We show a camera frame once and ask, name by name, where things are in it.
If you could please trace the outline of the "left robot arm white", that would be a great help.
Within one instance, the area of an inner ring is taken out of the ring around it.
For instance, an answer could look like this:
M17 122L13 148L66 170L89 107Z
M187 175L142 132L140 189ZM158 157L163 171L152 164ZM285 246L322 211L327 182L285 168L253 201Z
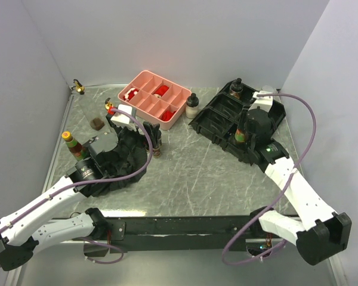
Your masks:
M138 182L153 150L161 145L159 124L144 122L133 129L93 137L88 155L76 162L49 190L20 210L0 218L0 268L11 271L48 247L75 238L99 240L111 229L98 208L76 217L50 222L65 207L89 197L106 195Z

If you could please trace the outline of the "brown spice bottle black cap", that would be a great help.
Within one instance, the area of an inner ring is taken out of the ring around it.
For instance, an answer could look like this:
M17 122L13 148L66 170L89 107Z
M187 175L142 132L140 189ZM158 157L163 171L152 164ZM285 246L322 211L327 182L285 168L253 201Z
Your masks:
M242 91L243 91L242 79L237 78L234 81L232 81L229 88L229 94L237 99L240 99Z

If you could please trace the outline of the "dark spice jar black lid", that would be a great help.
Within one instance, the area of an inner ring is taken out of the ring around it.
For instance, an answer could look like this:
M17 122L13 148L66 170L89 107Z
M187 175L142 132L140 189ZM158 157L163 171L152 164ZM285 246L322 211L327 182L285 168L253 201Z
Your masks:
M153 147L153 157L159 158L161 156L161 146L158 145L157 147Z

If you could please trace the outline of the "blue label white granule bottle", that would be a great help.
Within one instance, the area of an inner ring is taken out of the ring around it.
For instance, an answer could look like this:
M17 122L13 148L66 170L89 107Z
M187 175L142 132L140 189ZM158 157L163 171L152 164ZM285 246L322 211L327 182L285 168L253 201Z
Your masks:
M264 86L261 88L261 91L266 92L266 93L269 93L269 94L277 94L277 89L273 88L273 87L270 86L270 85L264 85Z

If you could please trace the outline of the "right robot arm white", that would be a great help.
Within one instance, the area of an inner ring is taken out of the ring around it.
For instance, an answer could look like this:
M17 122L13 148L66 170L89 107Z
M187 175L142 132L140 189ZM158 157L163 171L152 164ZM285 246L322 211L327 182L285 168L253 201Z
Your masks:
M256 164L283 191L299 219L262 207L250 214L247 228L255 237L271 233L283 238L296 246L309 265L316 265L347 248L352 221L324 202L285 148L272 139L275 125L270 112L260 107L244 110L239 122L247 136L248 162Z

